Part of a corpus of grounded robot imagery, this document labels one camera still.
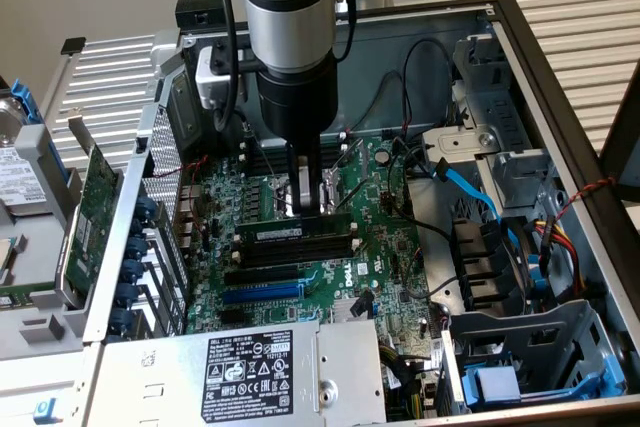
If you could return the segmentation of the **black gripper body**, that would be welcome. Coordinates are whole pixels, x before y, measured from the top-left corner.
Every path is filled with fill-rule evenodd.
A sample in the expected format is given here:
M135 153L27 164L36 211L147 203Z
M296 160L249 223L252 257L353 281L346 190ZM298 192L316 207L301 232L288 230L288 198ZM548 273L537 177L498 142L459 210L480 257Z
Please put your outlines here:
M256 74L265 125L287 142L315 142L334 121L338 109L337 62L333 55L309 70Z

